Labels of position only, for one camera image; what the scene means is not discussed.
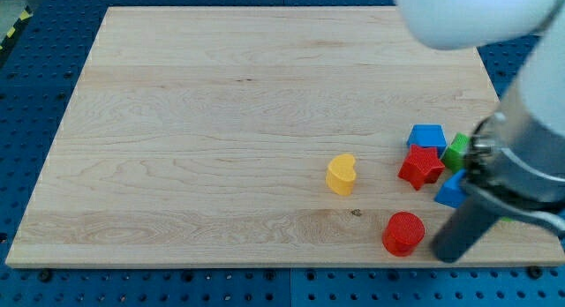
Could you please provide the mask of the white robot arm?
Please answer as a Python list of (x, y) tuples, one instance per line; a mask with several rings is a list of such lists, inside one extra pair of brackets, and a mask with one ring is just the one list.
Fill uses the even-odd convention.
[(502, 217), (564, 235), (564, 0), (395, 0), (421, 43), (464, 49), (536, 34), (497, 109), (471, 135), (467, 199), (432, 242), (457, 261)]

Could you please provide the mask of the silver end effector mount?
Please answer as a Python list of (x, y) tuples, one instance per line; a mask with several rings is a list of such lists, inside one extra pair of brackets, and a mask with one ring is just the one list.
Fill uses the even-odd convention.
[(473, 132), (463, 184), (471, 201), (462, 213), (480, 217), (474, 237), (501, 217), (564, 236), (564, 115), (551, 117), (556, 107), (551, 100), (547, 109), (538, 109), (514, 82)]

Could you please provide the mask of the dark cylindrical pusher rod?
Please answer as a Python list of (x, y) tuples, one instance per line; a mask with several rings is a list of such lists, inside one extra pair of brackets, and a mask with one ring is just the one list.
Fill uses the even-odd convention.
[(431, 243), (433, 255), (444, 263), (455, 263), (500, 218), (478, 198), (468, 197), (434, 236)]

